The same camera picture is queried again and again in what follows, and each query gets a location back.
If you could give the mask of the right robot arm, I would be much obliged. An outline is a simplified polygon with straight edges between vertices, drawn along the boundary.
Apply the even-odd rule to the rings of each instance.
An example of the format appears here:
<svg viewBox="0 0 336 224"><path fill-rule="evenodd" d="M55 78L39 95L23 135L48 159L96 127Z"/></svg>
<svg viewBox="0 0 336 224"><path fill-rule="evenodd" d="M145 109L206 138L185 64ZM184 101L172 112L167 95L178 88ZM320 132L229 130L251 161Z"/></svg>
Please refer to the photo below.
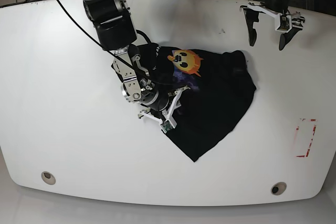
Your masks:
<svg viewBox="0 0 336 224"><path fill-rule="evenodd" d="M128 102L144 107L138 117L157 121L164 132L176 128L173 112L180 107L180 97L188 87L172 89L171 83L150 75L139 48L134 45L138 35L146 37L146 34L135 29L127 1L82 1L98 35L95 42L114 57L112 68L121 81L123 96Z"/></svg>

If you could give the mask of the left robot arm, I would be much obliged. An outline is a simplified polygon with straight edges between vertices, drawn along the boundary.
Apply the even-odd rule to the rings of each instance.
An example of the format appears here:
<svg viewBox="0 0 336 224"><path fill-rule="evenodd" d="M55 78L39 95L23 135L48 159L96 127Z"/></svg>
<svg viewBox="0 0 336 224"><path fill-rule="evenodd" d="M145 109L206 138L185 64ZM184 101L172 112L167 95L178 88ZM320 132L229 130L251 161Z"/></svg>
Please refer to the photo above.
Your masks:
<svg viewBox="0 0 336 224"><path fill-rule="evenodd" d="M282 51L293 37L303 30L305 18L300 12L291 13L288 10L289 0L265 0L260 4L248 3L240 6L244 12L248 29L248 41L254 46L257 40L257 32L254 23L259 22L259 15L266 14L273 18L274 29L281 33L279 39L279 50Z"/></svg>

